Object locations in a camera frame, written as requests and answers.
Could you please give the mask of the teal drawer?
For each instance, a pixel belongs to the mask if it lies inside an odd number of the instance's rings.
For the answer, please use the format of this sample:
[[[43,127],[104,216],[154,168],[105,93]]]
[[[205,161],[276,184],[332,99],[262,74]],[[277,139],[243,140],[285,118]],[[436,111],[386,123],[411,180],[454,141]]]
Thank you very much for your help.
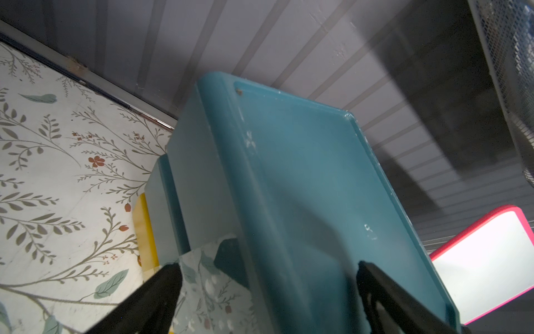
[[[159,157],[145,186],[157,257],[161,266],[191,250],[168,155]]]

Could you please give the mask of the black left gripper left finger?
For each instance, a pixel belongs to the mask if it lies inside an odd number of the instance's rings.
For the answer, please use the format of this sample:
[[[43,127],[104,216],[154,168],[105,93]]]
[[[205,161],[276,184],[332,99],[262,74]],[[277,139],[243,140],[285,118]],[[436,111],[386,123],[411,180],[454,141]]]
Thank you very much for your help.
[[[167,264],[87,332],[168,333],[182,285],[180,265]]]

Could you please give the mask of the yellow drawer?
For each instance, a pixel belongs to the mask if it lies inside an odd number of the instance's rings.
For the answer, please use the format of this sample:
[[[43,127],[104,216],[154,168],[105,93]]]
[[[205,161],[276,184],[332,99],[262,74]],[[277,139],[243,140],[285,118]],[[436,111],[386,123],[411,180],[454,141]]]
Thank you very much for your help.
[[[143,281],[148,281],[160,268],[157,247],[145,194],[142,193],[132,211],[133,226],[139,250]]]

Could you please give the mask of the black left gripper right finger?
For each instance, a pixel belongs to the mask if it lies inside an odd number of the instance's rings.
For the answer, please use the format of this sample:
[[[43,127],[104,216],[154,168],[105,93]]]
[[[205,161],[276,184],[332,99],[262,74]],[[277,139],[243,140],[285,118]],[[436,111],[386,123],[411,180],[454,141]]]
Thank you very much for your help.
[[[372,333],[455,333],[375,264],[358,264],[357,288]]]

